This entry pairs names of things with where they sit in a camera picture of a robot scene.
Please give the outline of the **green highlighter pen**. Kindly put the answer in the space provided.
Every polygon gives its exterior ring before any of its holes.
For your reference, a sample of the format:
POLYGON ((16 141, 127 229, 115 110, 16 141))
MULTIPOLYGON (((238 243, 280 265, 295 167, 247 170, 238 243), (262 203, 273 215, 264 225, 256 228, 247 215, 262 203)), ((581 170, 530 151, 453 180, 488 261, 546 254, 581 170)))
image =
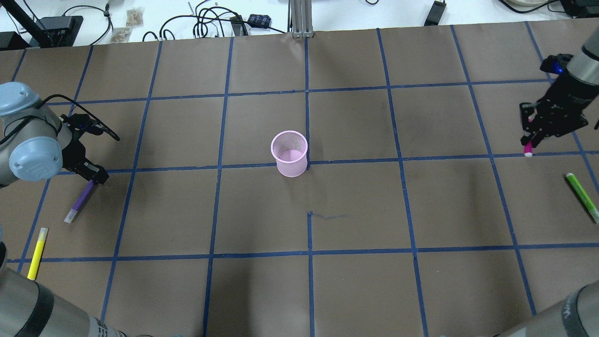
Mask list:
POLYGON ((572 190, 575 192, 582 205, 584 205, 584 208, 587 210, 590 217, 593 219, 593 222, 595 222, 595 224, 599 224, 599 211, 586 193, 586 190, 578 181, 577 177, 573 173, 567 173, 565 178, 567 182, 569 182, 572 190))

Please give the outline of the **black power adapter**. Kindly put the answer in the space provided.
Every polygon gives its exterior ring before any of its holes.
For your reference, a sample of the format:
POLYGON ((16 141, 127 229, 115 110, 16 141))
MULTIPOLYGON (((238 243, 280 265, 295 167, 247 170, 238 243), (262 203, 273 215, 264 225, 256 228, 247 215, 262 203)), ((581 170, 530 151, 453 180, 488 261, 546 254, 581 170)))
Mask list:
POLYGON ((445 12, 445 0, 434 0, 424 21, 424 26, 437 26, 445 12))

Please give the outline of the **blue checkered adapter box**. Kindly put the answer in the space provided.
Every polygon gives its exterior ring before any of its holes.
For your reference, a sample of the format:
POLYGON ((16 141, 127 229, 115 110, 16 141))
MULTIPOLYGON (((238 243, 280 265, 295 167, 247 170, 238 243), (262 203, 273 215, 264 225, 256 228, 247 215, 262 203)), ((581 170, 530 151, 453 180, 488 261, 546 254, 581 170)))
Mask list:
POLYGON ((271 27, 272 18, 269 15, 250 14, 247 24, 252 28, 269 29, 271 27))

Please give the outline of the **purple pen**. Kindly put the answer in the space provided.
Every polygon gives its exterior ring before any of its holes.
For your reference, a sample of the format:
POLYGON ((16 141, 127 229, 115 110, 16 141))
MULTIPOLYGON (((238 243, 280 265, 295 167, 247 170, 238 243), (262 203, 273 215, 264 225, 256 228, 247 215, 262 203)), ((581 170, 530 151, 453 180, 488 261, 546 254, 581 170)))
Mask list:
POLYGON ((64 223, 71 224, 73 222, 79 211, 81 211, 82 207, 86 203, 88 197, 90 196, 95 186, 96 183, 94 181, 90 180, 87 182, 81 194, 79 194, 77 200, 69 210, 69 213, 67 213, 66 217, 64 218, 64 223))

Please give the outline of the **pink mesh cup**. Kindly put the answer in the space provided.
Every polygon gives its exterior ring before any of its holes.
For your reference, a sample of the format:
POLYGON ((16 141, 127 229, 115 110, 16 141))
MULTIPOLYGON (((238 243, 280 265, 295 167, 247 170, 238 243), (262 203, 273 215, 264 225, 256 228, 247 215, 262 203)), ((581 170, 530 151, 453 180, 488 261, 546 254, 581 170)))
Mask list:
POLYGON ((294 178, 307 170, 308 141, 300 132, 278 133, 271 141, 270 150, 280 174, 294 178))

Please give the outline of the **yellow highlighter pen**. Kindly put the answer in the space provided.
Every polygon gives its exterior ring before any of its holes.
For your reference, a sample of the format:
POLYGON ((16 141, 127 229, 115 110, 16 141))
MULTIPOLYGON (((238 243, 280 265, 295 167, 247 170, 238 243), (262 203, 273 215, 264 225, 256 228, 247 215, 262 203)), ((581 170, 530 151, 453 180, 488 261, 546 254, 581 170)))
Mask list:
POLYGON ((46 227, 40 228, 39 230, 33 257, 31 259, 27 274, 27 278, 31 281, 35 281, 38 277, 39 265, 41 264, 48 231, 49 229, 46 227))

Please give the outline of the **small snack bag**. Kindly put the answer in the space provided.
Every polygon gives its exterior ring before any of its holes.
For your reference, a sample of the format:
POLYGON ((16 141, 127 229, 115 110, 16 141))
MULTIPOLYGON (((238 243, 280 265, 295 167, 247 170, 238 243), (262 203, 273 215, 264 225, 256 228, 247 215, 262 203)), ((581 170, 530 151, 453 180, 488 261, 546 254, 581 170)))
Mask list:
POLYGON ((127 43, 129 41, 130 35, 131 35, 131 28, 128 26, 114 28, 111 39, 110 39, 110 43, 111 44, 127 43))
POLYGON ((131 8, 126 11, 126 23, 125 25, 131 28, 137 26, 143 26, 143 13, 144 9, 141 7, 131 8))

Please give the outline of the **pink pen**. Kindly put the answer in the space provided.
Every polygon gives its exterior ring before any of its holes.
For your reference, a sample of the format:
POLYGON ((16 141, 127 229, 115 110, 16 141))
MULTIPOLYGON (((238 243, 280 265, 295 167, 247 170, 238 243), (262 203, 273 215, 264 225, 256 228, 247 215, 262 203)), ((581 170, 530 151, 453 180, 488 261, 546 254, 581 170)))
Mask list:
POLYGON ((532 137, 533 137, 533 133, 530 132, 530 126, 532 125, 531 123, 533 122, 533 117, 527 117, 527 121, 526 123, 523 124, 522 128, 523 128, 523 139, 524 139, 524 156, 525 157, 532 157, 533 156, 533 144, 532 144, 532 137))

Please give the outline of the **aluminium frame post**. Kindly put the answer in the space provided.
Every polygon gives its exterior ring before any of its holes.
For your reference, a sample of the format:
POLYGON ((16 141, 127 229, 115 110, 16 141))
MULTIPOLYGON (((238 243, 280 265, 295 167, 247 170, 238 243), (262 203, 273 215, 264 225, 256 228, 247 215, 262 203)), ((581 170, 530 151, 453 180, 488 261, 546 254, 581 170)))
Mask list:
POLYGON ((312 38, 312 0, 289 0, 289 30, 293 38, 312 38))

